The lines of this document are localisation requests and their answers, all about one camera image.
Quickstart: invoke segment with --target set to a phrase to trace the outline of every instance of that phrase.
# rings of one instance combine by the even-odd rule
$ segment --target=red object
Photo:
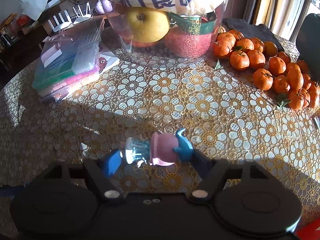
[[[166,47],[179,57],[195,58],[203,55],[210,47],[212,33],[190,35],[179,27],[169,30],[164,37]]]
[[[320,239],[320,218],[311,224],[301,228],[296,235],[300,240],[319,240]]]
[[[20,25],[20,27],[23,27],[30,21],[31,18],[29,18],[28,15],[21,14],[20,17],[17,19],[17,24]]]
[[[99,68],[101,71],[106,67],[107,63],[108,61],[104,57],[99,58]]]

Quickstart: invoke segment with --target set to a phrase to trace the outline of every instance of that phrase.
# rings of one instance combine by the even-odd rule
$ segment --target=toy
[[[124,158],[128,164],[136,161],[138,167],[143,163],[169,166],[179,161],[190,161],[193,147],[182,135],[184,130],[178,129],[175,135],[154,132],[150,142],[129,137],[125,143]]]

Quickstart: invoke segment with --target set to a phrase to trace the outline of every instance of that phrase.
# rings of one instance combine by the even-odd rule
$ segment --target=green ribbon
[[[199,16],[192,16],[184,19],[174,13],[168,13],[168,15],[169,18],[176,22],[176,25],[178,25],[185,33],[190,35],[204,35],[212,33],[213,27],[216,23],[216,20],[201,23],[201,17]]]

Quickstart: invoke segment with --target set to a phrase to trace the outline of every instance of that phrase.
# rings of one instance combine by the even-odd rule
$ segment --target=floral lace tablecloth
[[[119,65],[61,104],[38,101],[31,88],[36,62],[0,92],[0,182],[21,185],[54,160],[99,158],[126,137],[150,138],[156,130],[173,133],[185,127],[194,147],[209,157],[235,163],[253,159],[268,169],[300,198],[301,224],[318,217],[320,133],[311,119],[315,111],[279,109],[273,94],[254,87],[251,71],[237,73],[227,62],[220,68],[201,61],[152,69],[127,61],[119,47],[104,39]],[[279,41],[296,60],[295,46]],[[123,164],[112,183],[122,192],[188,193],[200,180],[188,163]],[[14,236],[9,206],[8,198],[0,198],[0,233]]]

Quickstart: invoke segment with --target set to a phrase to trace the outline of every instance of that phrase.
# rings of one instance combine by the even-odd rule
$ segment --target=tangerine
[[[236,70],[246,70],[250,65],[250,60],[246,53],[234,51],[230,56],[230,65]]]
[[[301,73],[309,72],[308,64],[304,60],[298,60],[297,65],[300,67]]]
[[[239,41],[244,38],[244,35],[240,31],[230,30],[229,32],[236,38],[236,41]]]
[[[260,52],[264,52],[265,45],[262,40],[254,37],[251,38],[250,41],[252,41],[255,50],[259,49]]]
[[[310,104],[310,95],[307,90],[304,88],[301,88],[301,93],[304,98],[303,106],[302,107],[307,107]]]
[[[277,94],[288,93],[290,90],[288,79],[283,75],[277,76],[273,81],[273,89]]]
[[[218,58],[228,58],[232,52],[232,45],[227,40],[220,40],[213,43],[213,55]]]
[[[317,94],[316,91],[309,91],[309,95],[310,95],[309,107],[317,108],[319,105],[319,94]]]
[[[303,86],[303,76],[300,70],[292,69],[287,74],[287,79],[291,89],[301,89]]]
[[[250,61],[249,67],[257,70],[259,68],[263,68],[266,63],[266,58],[264,55],[257,50],[249,50],[247,53]]]
[[[264,54],[266,54],[266,56],[274,57],[275,55],[278,54],[278,48],[273,42],[266,41],[264,45],[265,45]]]
[[[253,73],[253,83],[260,90],[269,90],[272,87],[273,78],[268,70],[260,68]]]
[[[299,68],[299,66],[298,66],[297,64],[292,63],[292,62],[288,63],[288,64],[287,64],[287,68],[286,68],[284,74],[287,75],[287,73],[288,73],[290,70],[294,69],[294,68],[300,70],[300,68]]]
[[[269,60],[269,71],[275,76],[282,75],[286,70],[285,62],[279,57],[272,57]]]
[[[236,38],[231,33],[220,33],[217,36],[217,41],[227,40],[231,43],[232,47],[236,44]]]
[[[311,86],[309,88],[309,92],[315,91],[318,95],[320,95],[320,87],[318,82],[311,81]]]
[[[253,50],[254,49],[254,44],[252,41],[250,41],[247,38],[241,39],[237,42],[237,46],[241,46],[242,47],[242,51],[244,51],[245,53],[247,53],[249,50]]]
[[[290,56],[286,54],[284,51],[279,52],[277,56],[281,58],[286,65],[288,65],[291,62]]]
[[[311,78],[308,74],[302,74],[303,76],[303,88],[308,90],[311,87]]]
[[[292,110],[301,110],[304,103],[304,97],[302,93],[297,89],[292,89],[288,93],[288,99],[291,100],[291,102],[288,104],[288,106]]]

